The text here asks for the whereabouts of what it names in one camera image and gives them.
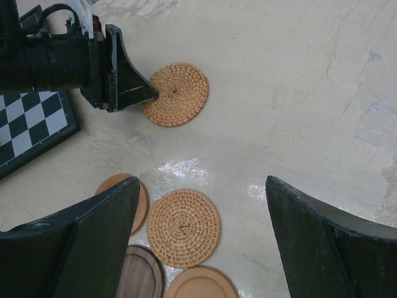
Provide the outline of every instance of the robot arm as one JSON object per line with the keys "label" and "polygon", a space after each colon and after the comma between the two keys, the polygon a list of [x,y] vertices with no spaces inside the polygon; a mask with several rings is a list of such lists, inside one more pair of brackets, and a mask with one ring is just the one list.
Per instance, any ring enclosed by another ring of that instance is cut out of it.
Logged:
{"label": "robot arm", "polygon": [[[42,28],[53,12],[66,9],[66,34]],[[92,16],[92,38],[66,4],[42,12],[37,25],[21,28],[15,0],[0,0],[0,94],[79,88],[93,107],[124,110],[158,96],[157,90],[133,67],[121,30]]]}

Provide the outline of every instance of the white plastic part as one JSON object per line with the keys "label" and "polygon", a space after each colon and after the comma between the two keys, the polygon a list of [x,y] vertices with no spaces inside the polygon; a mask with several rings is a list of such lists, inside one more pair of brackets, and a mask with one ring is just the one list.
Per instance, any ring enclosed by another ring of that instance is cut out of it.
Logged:
{"label": "white plastic part", "polygon": [[[80,26],[83,34],[88,32],[90,39],[94,38],[94,28],[92,24],[92,11],[91,6],[87,0],[63,0],[65,4],[70,6],[77,16],[79,17]],[[74,22],[73,13],[70,12],[72,23]]]}

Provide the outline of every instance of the brown wooden coaster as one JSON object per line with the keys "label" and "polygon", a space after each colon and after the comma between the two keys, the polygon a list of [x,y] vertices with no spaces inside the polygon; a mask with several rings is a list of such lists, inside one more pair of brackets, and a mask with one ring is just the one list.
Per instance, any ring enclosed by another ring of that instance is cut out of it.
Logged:
{"label": "brown wooden coaster", "polygon": [[150,121],[159,126],[175,127],[192,120],[208,98],[207,77],[188,63],[165,66],[150,81],[159,97],[143,104],[143,108]]}
{"label": "brown wooden coaster", "polygon": [[219,271],[193,267],[180,273],[169,286],[167,298],[238,298],[233,283]]}
{"label": "brown wooden coaster", "polygon": [[[119,182],[122,182],[124,179],[131,177],[130,174],[117,174],[107,178],[97,189],[96,194],[105,191],[106,189],[116,185]],[[149,211],[149,194],[145,185],[139,181],[140,183],[140,193],[139,193],[139,201],[138,207],[136,208],[135,219],[132,225],[131,235],[134,234],[145,222],[146,217],[148,216]]]}
{"label": "brown wooden coaster", "polygon": [[160,261],[175,268],[189,268],[202,263],[214,251],[220,220],[206,196],[192,189],[180,189],[154,203],[146,234]]}
{"label": "brown wooden coaster", "polygon": [[162,298],[164,272],[154,254],[142,246],[129,246],[118,284],[117,298]]}

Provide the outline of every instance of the black and white checkered pattern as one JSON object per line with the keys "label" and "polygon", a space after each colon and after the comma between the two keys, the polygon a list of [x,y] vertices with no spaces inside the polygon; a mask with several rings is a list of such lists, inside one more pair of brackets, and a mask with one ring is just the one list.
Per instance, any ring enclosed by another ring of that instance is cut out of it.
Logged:
{"label": "black and white checkered pattern", "polygon": [[68,125],[58,92],[0,95],[0,167]]}

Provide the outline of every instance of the chessboard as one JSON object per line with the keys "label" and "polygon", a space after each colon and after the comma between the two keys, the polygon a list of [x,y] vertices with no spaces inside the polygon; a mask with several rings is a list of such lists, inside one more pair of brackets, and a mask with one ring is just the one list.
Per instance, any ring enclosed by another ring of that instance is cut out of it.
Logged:
{"label": "chessboard", "polygon": [[0,178],[78,130],[67,91],[0,95]]}

